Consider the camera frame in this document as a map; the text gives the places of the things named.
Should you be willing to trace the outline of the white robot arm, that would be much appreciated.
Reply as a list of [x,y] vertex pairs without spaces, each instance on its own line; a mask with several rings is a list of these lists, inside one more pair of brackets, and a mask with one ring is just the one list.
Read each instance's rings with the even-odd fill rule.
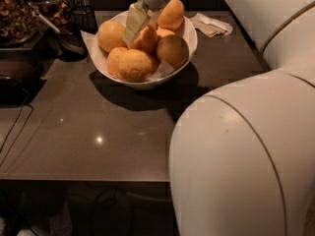
[[224,0],[267,73],[212,90],[173,130],[180,236],[303,236],[315,197],[315,0]]

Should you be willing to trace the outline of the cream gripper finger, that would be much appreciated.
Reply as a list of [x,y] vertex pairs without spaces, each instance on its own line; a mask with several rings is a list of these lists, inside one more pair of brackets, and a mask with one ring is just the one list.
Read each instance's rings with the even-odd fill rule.
[[158,28],[158,18],[162,12],[162,9],[157,9],[155,11],[149,10],[148,15],[150,16],[149,24],[156,30]]
[[133,3],[130,5],[123,39],[127,44],[132,44],[139,36],[141,30],[149,23],[149,8],[145,3]]

